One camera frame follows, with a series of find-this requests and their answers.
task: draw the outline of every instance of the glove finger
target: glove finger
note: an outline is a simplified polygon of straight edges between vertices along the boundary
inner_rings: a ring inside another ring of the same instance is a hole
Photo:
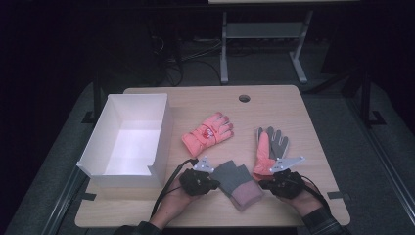
[[[282,159],[285,156],[285,153],[288,149],[289,140],[287,136],[284,136],[284,138],[281,141],[281,146],[278,150],[278,158]]]
[[[226,123],[226,124],[224,124],[224,125],[221,125],[220,127],[219,127],[219,134],[221,135],[221,134],[223,134],[225,131],[228,131],[228,130],[231,130],[231,129],[233,129],[233,124],[232,123],[230,123],[230,122],[228,122],[228,123]]]
[[[241,184],[253,180],[253,177],[250,175],[250,172],[244,164],[238,166],[238,175],[241,180]]]
[[[222,180],[228,178],[229,175],[232,175],[236,171],[237,167],[233,161],[228,161],[226,163],[220,164],[213,173],[210,174],[211,178]]]
[[[228,116],[222,116],[222,117],[218,118],[217,120],[215,120],[211,124],[211,127],[213,128],[214,131],[218,132],[220,126],[226,124],[227,122],[229,122],[229,117]]]
[[[260,127],[257,131],[256,131],[256,143],[259,143],[259,136],[262,133],[263,129],[262,127]]]
[[[282,135],[281,130],[277,130],[277,131],[275,132],[275,141],[276,141],[278,144],[281,144],[281,142],[282,142],[281,135]]]
[[[227,130],[227,131],[223,132],[222,134],[218,135],[218,137],[220,137],[220,139],[217,139],[216,142],[220,143],[224,140],[229,139],[232,136],[234,136],[234,132],[232,130]]]
[[[266,133],[268,134],[269,141],[273,141],[273,140],[275,140],[274,127],[269,126],[269,127],[266,129]]]
[[[256,157],[258,159],[269,159],[269,139],[266,132],[262,132],[259,136]]]
[[[206,118],[203,122],[203,124],[207,126],[211,126],[216,120],[218,120],[220,117],[222,117],[223,114],[221,112],[216,112],[212,116]]]

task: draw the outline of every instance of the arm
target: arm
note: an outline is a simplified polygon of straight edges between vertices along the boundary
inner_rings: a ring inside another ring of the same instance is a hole
[[[162,230],[179,216],[193,201],[201,196],[190,196],[181,188],[178,175],[168,188],[159,209],[148,222],[142,221],[136,227],[122,226],[114,235],[161,235]]]
[[[317,191],[308,182],[305,185]],[[326,210],[314,196],[305,190],[292,200],[280,198],[292,206],[301,216],[302,221],[312,235],[347,235],[350,234],[346,228],[340,226],[336,219]]]

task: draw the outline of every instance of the glove cuff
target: glove cuff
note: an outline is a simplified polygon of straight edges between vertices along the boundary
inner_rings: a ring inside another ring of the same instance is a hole
[[[204,146],[193,133],[186,133],[182,135],[182,141],[193,158],[195,158],[204,149]]]
[[[241,184],[232,192],[232,197],[238,203],[238,211],[242,212],[250,205],[259,202],[264,195],[263,191],[253,180]]]

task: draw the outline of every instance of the gray glove with orange cuff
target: gray glove with orange cuff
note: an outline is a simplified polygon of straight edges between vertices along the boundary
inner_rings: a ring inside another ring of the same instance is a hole
[[[236,167],[233,161],[221,164],[210,178],[220,182],[219,188],[240,212],[260,201],[264,195],[247,168],[244,165]]]
[[[272,126],[266,131],[259,128],[256,134],[258,146],[253,177],[256,181],[270,180],[273,174],[270,168],[274,166],[275,161],[285,157],[289,140],[287,136],[282,136],[281,130],[274,131]]]

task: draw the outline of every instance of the hole in table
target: hole in table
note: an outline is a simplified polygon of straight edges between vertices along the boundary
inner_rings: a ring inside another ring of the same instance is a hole
[[[239,101],[243,103],[248,103],[250,101],[251,97],[249,95],[240,95]]]

